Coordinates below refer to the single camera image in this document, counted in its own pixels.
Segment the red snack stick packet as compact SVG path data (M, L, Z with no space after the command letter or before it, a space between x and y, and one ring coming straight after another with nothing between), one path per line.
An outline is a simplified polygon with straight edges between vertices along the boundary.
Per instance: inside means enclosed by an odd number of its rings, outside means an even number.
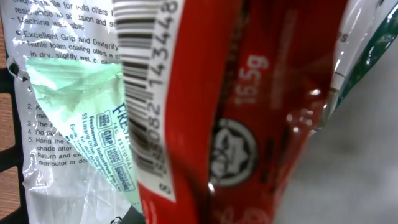
M146 223L272 223L345 1L115 1Z

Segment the light green wipes sachet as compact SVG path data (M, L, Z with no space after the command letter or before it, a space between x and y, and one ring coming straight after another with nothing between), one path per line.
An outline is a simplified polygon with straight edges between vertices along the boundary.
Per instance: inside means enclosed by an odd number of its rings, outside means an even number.
M142 213L122 66L29 57L36 101L57 131Z

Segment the green 3M gloves package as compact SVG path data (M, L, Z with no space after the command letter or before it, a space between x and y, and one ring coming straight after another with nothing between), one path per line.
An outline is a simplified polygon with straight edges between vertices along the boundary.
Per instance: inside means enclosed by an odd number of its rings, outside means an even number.
M3 1L31 223L117 223L127 200L67 143L35 101L25 58L117 62L110 1ZM350 1L336 49L331 101L361 67L342 105L326 107L277 214L277 223L397 222L397 42L359 61L394 1Z

